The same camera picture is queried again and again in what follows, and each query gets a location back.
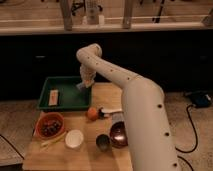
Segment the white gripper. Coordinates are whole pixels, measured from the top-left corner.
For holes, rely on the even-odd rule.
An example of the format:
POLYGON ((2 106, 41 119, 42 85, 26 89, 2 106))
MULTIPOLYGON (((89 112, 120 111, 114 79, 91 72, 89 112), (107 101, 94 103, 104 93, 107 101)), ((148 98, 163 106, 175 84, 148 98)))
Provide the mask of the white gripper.
POLYGON ((91 87, 95 83, 96 72, 85 65, 80 66, 80 76, 86 88, 91 87))

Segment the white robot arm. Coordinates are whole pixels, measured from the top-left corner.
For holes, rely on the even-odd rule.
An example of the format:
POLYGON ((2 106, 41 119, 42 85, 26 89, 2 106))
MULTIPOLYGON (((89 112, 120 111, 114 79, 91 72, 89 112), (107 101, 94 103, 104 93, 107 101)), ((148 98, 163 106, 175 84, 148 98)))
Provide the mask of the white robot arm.
POLYGON ((162 88, 101 56, 98 44, 83 47, 76 53, 86 87, 94 79, 89 73, 97 72, 122 89, 121 105, 133 171, 181 171, 162 88))

